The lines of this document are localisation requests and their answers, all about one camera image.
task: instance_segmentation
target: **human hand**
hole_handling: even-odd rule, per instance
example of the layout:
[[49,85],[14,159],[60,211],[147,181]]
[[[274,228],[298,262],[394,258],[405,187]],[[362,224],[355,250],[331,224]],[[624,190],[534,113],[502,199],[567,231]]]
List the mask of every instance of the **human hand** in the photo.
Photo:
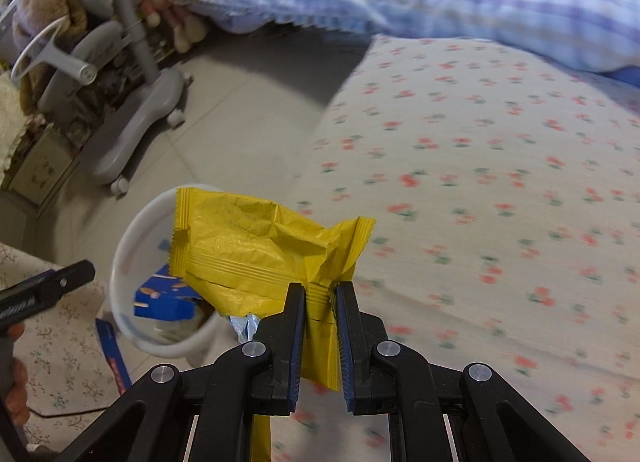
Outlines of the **human hand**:
[[[18,323],[7,330],[7,335],[14,341],[24,334],[24,324]],[[4,400],[4,405],[16,426],[23,426],[29,419],[27,408],[27,368],[18,359],[14,359],[12,366],[14,387],[9,391]]]

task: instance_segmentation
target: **yellow plastic packet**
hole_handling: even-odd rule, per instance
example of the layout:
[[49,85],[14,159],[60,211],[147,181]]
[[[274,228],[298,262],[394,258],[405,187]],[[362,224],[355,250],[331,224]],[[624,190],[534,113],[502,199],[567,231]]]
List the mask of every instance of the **yellow plastic packet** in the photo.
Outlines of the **yellow plastic packet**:
[[[325,229],[268,200],[181,188],[169,266],[220,313],[282,312],[289,283],[306,291],[302,376],[340,389],[337,328],[329,287],[353,277],[375,220]],[[254,422],[252,461],[270,459],[268,417]]]

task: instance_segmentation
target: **floral patterned tablecloth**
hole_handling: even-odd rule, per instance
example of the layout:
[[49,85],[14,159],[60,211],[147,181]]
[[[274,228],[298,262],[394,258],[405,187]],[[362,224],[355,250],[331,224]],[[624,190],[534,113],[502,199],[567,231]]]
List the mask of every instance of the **floral patterned tablecloth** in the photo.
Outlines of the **floral patterned tablecloth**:
[[[378,37],[289,206],[377,219],[361,310],[493,366],[594,462],[640,449],[640,90],[476,40]],[[273,459],[388,460],[383,417],[303,384]]]
[[[57,265],[0,244],[0,289]],[[34,413],[25,426],[28,441],[62,450],[99,413],[110,406],[118,389],[95,331],[104,287],[89,283],[65,295],[51,310],[28,320],[16,341],[15,356],[29,372],[28,406]]]

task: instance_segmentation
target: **brown plush fabric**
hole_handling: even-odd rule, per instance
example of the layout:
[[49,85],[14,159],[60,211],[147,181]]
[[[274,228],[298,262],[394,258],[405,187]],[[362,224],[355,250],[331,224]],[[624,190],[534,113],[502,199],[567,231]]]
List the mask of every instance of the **brown plush fabric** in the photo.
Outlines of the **brown plush fabric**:
[[[14,15],[14,41],[19,51],[52,21],[67,17],[56,44],[70,49],[86,31],[86,12],[80,0],[18,0]],[[37,103],[53,73],[47,64],[40,64],[20,82],[20,104],[26,115],[37,112]]]

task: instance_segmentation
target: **silver rivet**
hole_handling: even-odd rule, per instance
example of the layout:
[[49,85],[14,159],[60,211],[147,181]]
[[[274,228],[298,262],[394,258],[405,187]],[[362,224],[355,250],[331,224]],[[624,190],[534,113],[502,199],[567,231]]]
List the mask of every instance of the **silver rivet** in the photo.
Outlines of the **silver rivet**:
[[158,384],[169,382],[174,378],[175,372],[171,366],[156,366],[151,372],[151,379]]
[[478,382],[484,382],[491,379],[493,372],[491,368],[486,365],[471,365],[469,366],[469,376]]
[[400,353],[400,345],[395,341],[382,341],[376,347],[381,356],[393,357]]
[[260,341],[250,341],[242,346],[242,353],[247,357],[260,357],[267,351],[267,347]]

